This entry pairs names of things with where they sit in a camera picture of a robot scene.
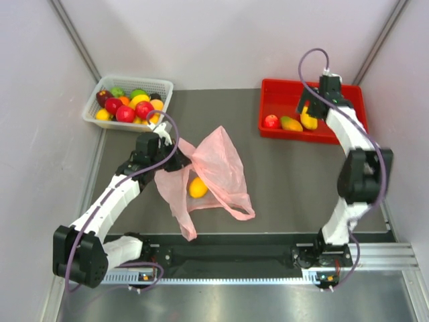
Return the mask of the yellow banana from bag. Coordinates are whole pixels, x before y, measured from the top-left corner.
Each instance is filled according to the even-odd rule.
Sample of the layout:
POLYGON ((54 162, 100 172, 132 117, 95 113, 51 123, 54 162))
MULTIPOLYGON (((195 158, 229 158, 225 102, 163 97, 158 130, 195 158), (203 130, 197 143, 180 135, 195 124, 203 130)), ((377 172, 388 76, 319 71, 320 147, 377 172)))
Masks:
POLYGON ((308 114, 308 106, 304 106, 300 114, 300 122, 307 130, 313 131, 318 128, 318 120, 308 114))

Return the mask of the green yellow mango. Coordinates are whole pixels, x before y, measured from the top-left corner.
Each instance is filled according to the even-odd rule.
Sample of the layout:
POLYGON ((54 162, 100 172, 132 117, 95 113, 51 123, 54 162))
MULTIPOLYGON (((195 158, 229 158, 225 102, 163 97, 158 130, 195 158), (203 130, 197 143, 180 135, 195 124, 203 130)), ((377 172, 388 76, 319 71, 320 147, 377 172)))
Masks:
POLYGON ((288 116, 280 117, 280 123, 283 130, 286 131, 303 131, 302 124, 288 116))

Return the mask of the yellow orange lemon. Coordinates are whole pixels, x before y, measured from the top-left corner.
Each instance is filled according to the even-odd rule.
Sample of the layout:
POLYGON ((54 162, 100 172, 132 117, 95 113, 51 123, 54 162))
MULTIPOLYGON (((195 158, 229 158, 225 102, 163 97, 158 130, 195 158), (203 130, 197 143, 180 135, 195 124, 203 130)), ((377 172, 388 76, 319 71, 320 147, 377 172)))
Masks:
POLYGON ((208 192, 208 187, 205 185, 203 180, 199 177, 195 177, 189 184, 188 193, 190 197, 199 199, 205 196, 208 192))

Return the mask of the pink plastic bag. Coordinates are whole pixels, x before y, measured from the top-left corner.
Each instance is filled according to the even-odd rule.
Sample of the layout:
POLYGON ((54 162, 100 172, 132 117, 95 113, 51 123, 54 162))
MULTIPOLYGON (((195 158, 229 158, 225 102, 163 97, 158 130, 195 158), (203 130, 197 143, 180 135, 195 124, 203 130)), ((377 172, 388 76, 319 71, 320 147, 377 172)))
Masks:
POLYGON ((217 127, 197 147, 183 139, 179 140, 178 147, 189 157, 191 165, 175 172, 159 170, 154 181, 187 241, 197 238, 190 216, 192 211, 221 208, 239 221, 255 217, 243 163, 224 127, 217 127), (195 177, 201 178, 208 187, 207 194, 199 199, 188 193, 195 177))

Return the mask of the red apple from bag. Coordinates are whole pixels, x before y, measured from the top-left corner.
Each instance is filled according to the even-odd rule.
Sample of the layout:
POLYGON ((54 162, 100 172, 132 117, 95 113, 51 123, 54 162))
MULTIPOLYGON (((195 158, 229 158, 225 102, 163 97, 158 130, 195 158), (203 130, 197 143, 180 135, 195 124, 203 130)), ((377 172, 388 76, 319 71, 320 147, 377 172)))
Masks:
POLYGON ((268 129, 279 129, 281 127, 281 123, 276 115, 271 114, 264 118, 263 126, 268 129))

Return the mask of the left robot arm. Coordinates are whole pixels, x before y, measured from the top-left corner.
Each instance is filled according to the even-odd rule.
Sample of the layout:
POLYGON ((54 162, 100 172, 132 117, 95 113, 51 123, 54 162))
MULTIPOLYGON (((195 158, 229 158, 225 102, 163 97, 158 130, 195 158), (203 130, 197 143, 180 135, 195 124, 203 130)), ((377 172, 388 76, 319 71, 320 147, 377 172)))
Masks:
POLYGON ((105 238, 127 206, 154 180, 157 172, 175 172, 190 164, 175 139, 164 130, 144 132, 134 151, 113 175, 90 208, 69 226, 53 234, 54 275, 89 288, 97 287, 113 268, 127 262, 145 266, 152 257, 147 242, 127 233, 110 242, 105 238))

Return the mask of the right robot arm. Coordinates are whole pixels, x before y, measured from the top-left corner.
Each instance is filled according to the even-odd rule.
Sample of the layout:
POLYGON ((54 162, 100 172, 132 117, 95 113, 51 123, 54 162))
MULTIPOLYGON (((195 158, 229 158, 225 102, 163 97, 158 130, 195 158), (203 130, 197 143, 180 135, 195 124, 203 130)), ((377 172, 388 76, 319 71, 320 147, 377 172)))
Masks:
POLYGON ((369 139, 353 104, 341 93, 341 77, 324 72, 317 87, 305 85, 297 111, 321 119, 336 136, 345 162, 336 184, 338 202, 327 224, 318 232, 314 260, 323 266, 345 252, 349 234, 372 206, 384 198, 393 152, 369 139))

